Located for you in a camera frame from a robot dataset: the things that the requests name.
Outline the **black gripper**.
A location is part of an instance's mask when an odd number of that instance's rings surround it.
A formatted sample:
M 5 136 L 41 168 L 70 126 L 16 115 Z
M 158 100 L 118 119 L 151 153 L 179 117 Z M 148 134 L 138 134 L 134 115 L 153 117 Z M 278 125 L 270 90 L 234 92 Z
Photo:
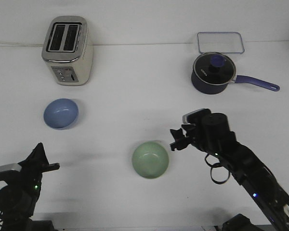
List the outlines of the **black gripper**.
M 182 124 L 182 128 L 170 129 L 174 142 L 170 144 L 171 150 L 183 150 L 189 144 L 200 151 L 206 150 L 206 136 L 203 127 L 200 124 Z
M 24 167 L 22 170 L 23 182 L 28 190 L 40 190 L 43 173 L 60 168 L 59 163 L 49 164 L 41 142 L 37 144 L 25 160 L 18 164 Z

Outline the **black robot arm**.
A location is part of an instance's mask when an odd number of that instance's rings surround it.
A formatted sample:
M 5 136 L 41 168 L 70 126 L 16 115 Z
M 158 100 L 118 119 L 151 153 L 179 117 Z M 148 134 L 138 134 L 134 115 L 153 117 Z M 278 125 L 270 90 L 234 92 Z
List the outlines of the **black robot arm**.
M 172 151 L 192 145 L 217 158 L 217 163 L 208 164 L 210 169 L 224 167 L 277 231 L 289 231 L 289 195 L 253 151 L 236 140 L 225 114 L 199 109 L 184 115 L 181 128 L 170 132 Z
M 30 155 L 19 163 L 0 166 L 0 229 L 2 231 L 54 231 L 50 220 L 32 220 L 40 197 L 43 173 L 58 170 L 50 164 L 40 142 Z

